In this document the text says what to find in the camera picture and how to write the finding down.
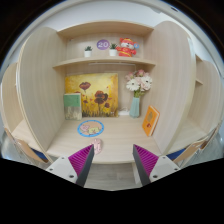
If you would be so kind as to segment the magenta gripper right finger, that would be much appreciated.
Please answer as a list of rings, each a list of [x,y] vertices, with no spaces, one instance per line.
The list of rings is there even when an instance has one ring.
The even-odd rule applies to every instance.
[[[180,170],[167,156],[157,156],[136,144],[133,145],[133,157],[143,186]]]

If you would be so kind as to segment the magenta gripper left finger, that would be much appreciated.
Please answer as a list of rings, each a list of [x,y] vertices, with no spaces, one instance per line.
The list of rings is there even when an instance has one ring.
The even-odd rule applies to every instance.
[[[93,157],[94,146],[89,145],[69,157],[59,157],[47,168],[47,171],[83,187],[85,185]]]

